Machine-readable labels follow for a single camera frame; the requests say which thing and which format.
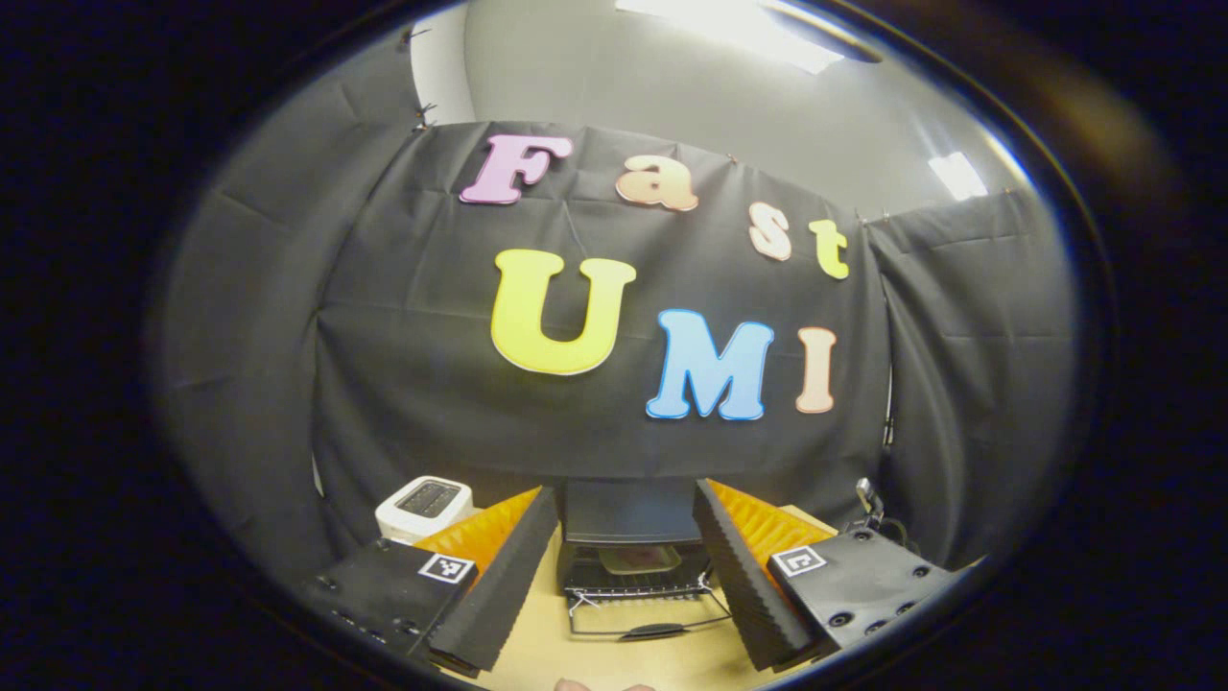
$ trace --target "fluorescent light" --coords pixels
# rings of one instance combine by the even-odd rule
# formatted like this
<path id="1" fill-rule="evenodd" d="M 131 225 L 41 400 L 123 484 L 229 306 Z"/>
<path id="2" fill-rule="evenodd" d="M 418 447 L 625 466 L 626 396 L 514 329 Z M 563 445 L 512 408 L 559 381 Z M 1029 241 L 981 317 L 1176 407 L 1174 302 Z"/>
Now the fluorescent light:
<path id="1" fill-rule="evenodd" d="M 947 157 L 930 158 L 930 167 L 938 174 L 938 179 L 947 185 L 955 201 L 963 201 L 969 196 L 985 196 L 989 190 L 981 177 L 968 162 L 968 156 L 962 151 L 955 151 Z"/>
<path id="2" fill-rule="evenodd" d="M 663 17 L 710 38 L 819 74 L 842 55 L 785 31 L 754 0 L 616 0 L 616 10 Z"/>

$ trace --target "blue letter m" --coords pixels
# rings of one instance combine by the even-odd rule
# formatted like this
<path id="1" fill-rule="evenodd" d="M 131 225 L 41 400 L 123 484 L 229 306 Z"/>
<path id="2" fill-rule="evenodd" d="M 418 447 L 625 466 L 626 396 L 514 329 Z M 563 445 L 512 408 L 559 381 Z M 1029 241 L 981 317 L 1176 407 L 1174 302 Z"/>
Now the blue letter m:
<path id="1" fill-rule="evenodd" d="M 716 407 L 721 393 L 725 420 L 759 420 L 764 406 L 759 394 L 764 382 L 764 360 L 772 330 L 765 324 L 743 322 L 733 330 L 721 357 L 716 356 L 712 333 L 704 314 L 690 309 L 666 309 L 657 317 L 666 329 L 666 366 L 661 373 L 661 392 L 648 401 L 648 415 L 655 419 L 684 419 L 690 405 L 683 398 L 686 383 L 699 407 L 707 417 Z"/>

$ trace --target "wooden table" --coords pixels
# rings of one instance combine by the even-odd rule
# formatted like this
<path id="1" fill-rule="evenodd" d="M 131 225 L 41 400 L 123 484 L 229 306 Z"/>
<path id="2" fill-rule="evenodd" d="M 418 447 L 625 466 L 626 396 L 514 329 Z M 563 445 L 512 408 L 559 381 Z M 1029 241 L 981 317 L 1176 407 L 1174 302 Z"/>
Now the wooden table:
<path id="1" fill-rule="evenodd" d="M 783 511 L 835 533 L 796 507 L 783 507 Z M 732 620 L 655 641 L 620 642 L 614 637 L 573 636 L 567 622 L 567 600 L 555 583 L 561 542 L 559 529 L 542 557 L 524 606 L 494 670 L 481 673 L 476 680 L 447 670 L 445 674 L 494 691 L 551 691 L 560 677 L 580 681 L 592 691 L 623 691 L 636 684 L 657 691 L 740 691 L 806 669 L 807 665 L 798 665 L 781 674 L 770 669 L 755 671 Z M 716 596 L 725 604 L 720 588 L 716 588 Z M 706 600 L 706 606 L 721 614 L 711 599 Z M 604 611 L 602 616 L 618 620 L 625 615 L 628 620 L 645 623 L 647 608 L 652 606 L 651 621 L 696 621 L 694 615 L 702 611 L 695 601 L 651 603 L 623 605 L 620 611 Z M 677 617 L 670 616 L 670 610 L 677 611 Z"/>

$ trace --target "letter u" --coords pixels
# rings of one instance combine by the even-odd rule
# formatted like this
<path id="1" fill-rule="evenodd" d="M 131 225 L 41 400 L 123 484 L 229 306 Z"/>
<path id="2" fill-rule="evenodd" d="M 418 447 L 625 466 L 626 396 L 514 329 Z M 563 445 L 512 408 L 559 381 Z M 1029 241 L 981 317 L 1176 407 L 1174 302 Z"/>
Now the letter u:
<path id="1" fill-rule="evenodd" d="M 623 286 L 635 280 L 635 266 L 614 259 L 585 259 L 580 272 L 588 276 L 588 312 L 575 340 L 554 340 L 542 333 L 542 307 L 550 277 L 562 270 L 562 257 L 537 249 L 505 249 L 495 257 L 502 271 L 490 336 L 499 355 L 529 372 L 555 376 L 586 373 L 605 362 L 614 350 Z"/>

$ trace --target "black fabric backdrop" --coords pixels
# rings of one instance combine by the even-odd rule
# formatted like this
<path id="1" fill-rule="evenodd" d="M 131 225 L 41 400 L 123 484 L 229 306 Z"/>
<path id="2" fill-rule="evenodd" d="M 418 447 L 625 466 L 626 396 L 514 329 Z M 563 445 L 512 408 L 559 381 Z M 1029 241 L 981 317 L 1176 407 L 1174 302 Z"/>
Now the black fabric backdrop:
<path id="1" fill-rule="evenodd" d="M 398 144 L 395 131 L 321 145 L 351 164 L 300 172 L 318 182 L 317 196 L 268 174 L 231 183 L 201 204 L 176 260 L 163 322 L 176 345 L 166 363 L 179 371 L 173 425 L 223 527 L 275 577 L 301 577 L 376 538 L 375 507 L 424 474 L 470 485 L 479 506 L 564 477 L 712 476 L 837 525 L 858 515 L 852 487 L 868 476 L 922 554 L 947 567 L 992 549 L 1054 487 L 1078 314 L 1061 238 L 1029 194 L 866 223 L 822 190 L 632 133 L 472 123 Z M 462 203 L 500 133 L 569 136 L 576 147 L 513 205 Z M 268 142 L 275 134 L 255 137 L 263 156 L 237 160 L 271 164 L 286 146 Z M 382 168 L 381 146 L 391 157 Z M 623 162 L 640 153 L 685 163 L 700 205 L 679 212 L 619 198 Z M 254 212 L 269 207 L 262 198 L 281 200 L 280 216 Z M 788 217 L 790 259 L 754 250 L 753 201 Z M 819 218 L 849 238 L 844 280 L 818 265 L 807 223 Z M 508 248 L 565 259 L 543 315 L 558 339 L 583 325 L 581 260 L 637 269 L 604 365 L 553 377 L 499 355 L 494 260 Z M 662 374 L 656 319 L 666 308 L 704 314 L 717 350 L 740 322 L 775 330 L 763 419 L 645 414 Z M 804 372 L 797 329 L 812 325 L 837 336 L 835 406 L 820 415 L 793 405 Z"/>

